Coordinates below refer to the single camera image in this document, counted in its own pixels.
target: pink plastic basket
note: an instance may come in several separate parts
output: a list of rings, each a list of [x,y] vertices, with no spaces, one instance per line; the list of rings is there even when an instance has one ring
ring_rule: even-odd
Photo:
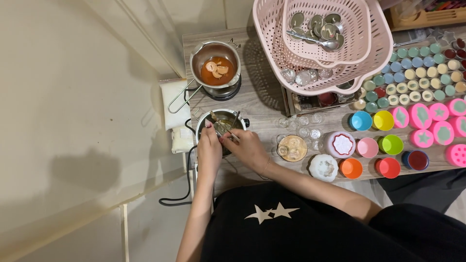
[[[285,59],[297,66],[314,69],[334,68],[338,65],[361,63],[370,52],[369,7],[364,0],[285,0],[285,13],[282,16],[282,36],[285,42]],[[286,33],[292,28],[289,21],[294,13],[304,14],[301,28],[308,31],[308,21],[316,14],[325,15],[336,12],[342,17],[345,44],[337,52],[327,52],[320,45],[295,42]]]
[[[281,34],[281,24],[284,0],[254,0],[254,25],[270,66],[282,86],[302,96],[317,96],[327,92],[347,95],[356,92],[365,78],[380,71],[388,63],[393,52],[393,39],[377,0],[366,0],[366,3],[371,19],[371,45],[367,58],[357,65],[339,65],[333,68],[333,77],[330,79],[298,86],[296,83],[290,85],[280,74],[285,68],[296,72],[306,69],[290,63],[283,52],[285,43]],[[336,87],[351,79],[355,80],[351,88],[342,90]]]

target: stainless steel pot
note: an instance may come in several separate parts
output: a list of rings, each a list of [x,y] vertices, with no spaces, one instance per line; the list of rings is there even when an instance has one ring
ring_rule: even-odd
[[[236,112],[233,111],[233,110],[230,110],[230,109],[222,108],[222,109],[215,109],[215,110],[212,110],[212,111],[215,113],[218,120],[224,119],[224,120],[228,120],[230,122],[233,122],[234,118],[236,116]],[[201,117],[196,118],[196,119],[199,120],[198,121],[198,126],[196,127],[196,144],[197,144],[197,143],[199,143],[199,139],[201,138],[202,128],[204,128],[206,126],[206,123],[205,123],[206,119],[209,120],[212,123],[214,122],[214,120],[212,119],[212,117],[210,115],[210,112],[207,112],[207,113],[203,114]],[[248,127],[249,127],[249,119],[243,118],[243,116],[241,116],[241,114],[240,114],[238,116],[238,120],[236,121],[233,128],[246,130],[246,128],[248,128]],[[231,155],[231,152],[228,151],[226,148],[222,147],[222,149],[223,149],[222,150],[222,156],[223,157]]]
[[[236,48],[233,48],[231,45],[229,45],[230,42],[235,44]],[[226,97],[233,90],[235,90],[239,85],[241,72],[240,57],[238,56],[238,52],[236,52],[236,49],[238,49],[239,47],[241,47],[241,45],[237,45],[233,41],[233,38],[230,41],[228,41],[228,43],[215,40],[207,40],[197,45],[191,51],[191,56],[189,58],[189,66],[191,67],[194,79],[192,79],[191,82],[189,82],[189,84],[186,85],[185,88],[172,100],[172,102],[167,107],[168,111],[172,114],[178,112],[189,101],[189,99],[191,99],[191,97],[194,96],[194,94],[196,94],[202,87],[204,87],[204,90],[214,97]],[[233,66],[236,67],[236,73],[230,82],[223,85],[208,85],[202,81],[201,68],[204,65],[205,61],[214,56],[224,57],[228,59],[233,64]],[[188,86],[194,80],[196,80],[196,82],[198,82],[200,86],[197,87],[194,93],[180,106],[180,108],[178,108],[174,112],[171,111],[171,104],[188,88]]]

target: pink silicone cup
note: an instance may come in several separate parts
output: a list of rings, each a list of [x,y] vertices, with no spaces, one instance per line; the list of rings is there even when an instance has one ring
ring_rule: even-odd
[[[451,164],[466,167],[466,145],[451,145],[445,150],[445,158]]]
[[[411,133],[410,141],[417,147],[427,148],[434,143],[434,135],[427,129],[419,129]]]
[[[456,138],[466,137],[466,117],[452,117],[448,122],[452,125]]]
[[[432,116],[422,103],[417,103],[408,108],[409,125],[416,129],[428,129],[432,124]]]
[[[392,114],[393,119],[395,120],[395,128],[404,128],[408,126],[410,120],[409,114],[404,107],[397,106],[388,110],[388,112]]]
[[[356,143],[356,151],[363,157],[371,159],[378,153],[377,141],[372,138],[363,138]]]
[[[445,106],[447,106],[452,116],[460,117],[466,115],[466,102],[461,98],[448,101]]]
[[[434,103],[427,108],[429,108],[433,121],[445,121],[450,115],[448,107],[442,103]]]
[[[434,143],[438,145],[449,145],[455,138],[453,127],[447,121],[435,122],[429,131],[434,135]]]

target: left hand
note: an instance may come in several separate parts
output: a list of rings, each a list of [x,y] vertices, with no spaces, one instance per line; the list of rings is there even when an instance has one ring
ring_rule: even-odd
[[[198,183],[214,183],[222,161],[222,145],[215,133],[213,124],[206,119],[206,127],[201,131],[198,143]]]

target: fingernail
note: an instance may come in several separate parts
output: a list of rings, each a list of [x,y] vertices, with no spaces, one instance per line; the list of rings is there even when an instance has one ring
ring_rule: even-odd
[[[205,120],[205,124],[206,124],[206,127],[209,128],[209,127],[212,127],[212,122],[210,122],[209,120]]]

